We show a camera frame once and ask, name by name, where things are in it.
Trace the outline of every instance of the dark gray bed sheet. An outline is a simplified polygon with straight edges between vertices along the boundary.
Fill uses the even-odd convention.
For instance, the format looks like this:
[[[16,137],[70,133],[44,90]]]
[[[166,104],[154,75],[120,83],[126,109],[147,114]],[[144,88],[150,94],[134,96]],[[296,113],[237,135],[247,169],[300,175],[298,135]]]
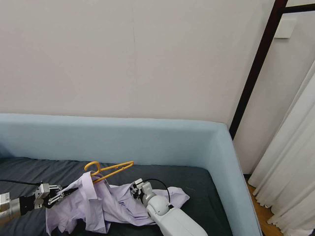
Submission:
[[[48,182],[50,184],[67,185],[84,173],[87,161],[70,160],[37,160],[25,157],[0,158],[0,179],[13,179],[28,182]],[[226,235],[232,232],[218,196],[216,187],[208,171],[197,167],[180,166],[139,166],[125,170],[108,179],[110,184],[121,185],[139,178],[157,178],[167,186],[182,188],[190,199],[182,210],[201,225],[209,236]],[[153,188],[162,189],[160,183],[151,181]],[[11,199],[29,196],[34,186],[0,182],[0,193],[10,192]],[[102,235],[84,230],[83,221],[71,235]],[[54,235],[61,234],[58,229]],[[36,209],[18,219],[14,219],[0,228],[2,236],[47,236],[45,226],[45,209]],[[130,224],[113,223],[109,230],[110,236],[161,236],[158,226],[136,227]]]

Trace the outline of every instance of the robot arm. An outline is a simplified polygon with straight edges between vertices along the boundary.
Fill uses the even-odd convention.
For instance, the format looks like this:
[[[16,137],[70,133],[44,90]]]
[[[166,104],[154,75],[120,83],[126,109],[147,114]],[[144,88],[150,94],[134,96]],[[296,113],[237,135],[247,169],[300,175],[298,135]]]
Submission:
[[[160,227],[164,236],[208,236],[181,209],[173,207],[164,196],[153,193],[149,182],[138,179],[130,188],[130,193],[146,207],[149,217]]]
[[[21,196],[19,198],[10,199],[10,193],[0,194],[0,225],[3,225],[14,218],[25,215],[33,209],[51,208],[56,202],[64,196],[72,193],[77,188],[70,189],[58,194],[62,187],[60,185],[49,185],[48,183],[40,184],[29,197]]]

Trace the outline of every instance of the light blue bed frame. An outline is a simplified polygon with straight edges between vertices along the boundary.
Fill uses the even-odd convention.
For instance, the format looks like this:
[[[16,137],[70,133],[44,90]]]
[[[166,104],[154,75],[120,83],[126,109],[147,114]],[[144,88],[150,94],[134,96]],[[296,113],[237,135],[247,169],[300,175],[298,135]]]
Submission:
[[[233,235],[262,235],[223,123],[0,114],[0,156],[202,167],[212,176]]]

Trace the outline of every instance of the black cable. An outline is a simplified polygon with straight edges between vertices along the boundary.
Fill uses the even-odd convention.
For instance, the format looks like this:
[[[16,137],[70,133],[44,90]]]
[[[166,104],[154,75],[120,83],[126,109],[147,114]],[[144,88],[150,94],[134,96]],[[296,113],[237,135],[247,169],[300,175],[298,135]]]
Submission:
[[[29,182],[22,182],[22,181],[17,181],[17,180],[10,180],[10,179],[0,179],[0,181],[2,181],[2,182],[11,182],[11,183],[27,184],[27,185],[36,185],[36,186],[39,186],[39,185],[42,184],[42,182],[40,182],[40,183],[29,183]]]
[[[143,182],[146,182],[146,181],[150,181],[150,180],[155,180],[155,181],[158,181],[158,182],[160,182],[161,184],[163,184],[163,185],[164,185],[164,187],[165,187],[165,189],[166,189],[166,191],[167,191],[167,194],[168,194],[168,201],[169,201],[169,203],[171,203],[171,197],[170,197],[170,195],[169,195],[168,188],[167,188],[166,184],[165,184],[165,183],[163,183],[161,180],[156,179],[156,178],[148,178],[148,179],[146,179],[146,180],[144,180],[144,181],[142,181],[142,182],[140,182],[140,183],[143,183]]]

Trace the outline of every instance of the yellow clothes hanger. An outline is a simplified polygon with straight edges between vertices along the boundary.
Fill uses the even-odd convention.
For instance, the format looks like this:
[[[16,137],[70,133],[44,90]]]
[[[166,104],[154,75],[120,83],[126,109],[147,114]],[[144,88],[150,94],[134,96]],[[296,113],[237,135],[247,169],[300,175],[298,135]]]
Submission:
[[[89,164],[87,164],[84,167],[84,170],[86,171],[88,169],[88,167],[91,166],[91,165],[96,165],[97,171],[95,173],[91,174],[91,176],[95,176],[95,175],[97,175],[98,173],[100,173],[102,171],[107,171],[107,170],[110,170],[110,169],[117,169],[118,167],[122,166],[119,170],[116,170],[116,171],[114,171],[114,172],[112,172],[112,173],[110,173],[110,174],[108,174],[108,175],[106,175],[106,176],[104,176],[102,178],[99,178],[99,179],[93,181],[93,183],[98,183],[98,182],[100,182],[100,181],[102,181],[102,180],[104,180],[104,179],[106,179],[106,178],[108,178],[110,176],[113,176],[113,175],[117,174],[120,171],[128,169],[129,167],[133,166],[133,163],[134,163],[133,161],[128,161],[128,162],[124,162],[124,163],[117,164],[117,165],[114,165],[114,166],[101,168],[98,161],[92,161],[92,162],[90,162]]]

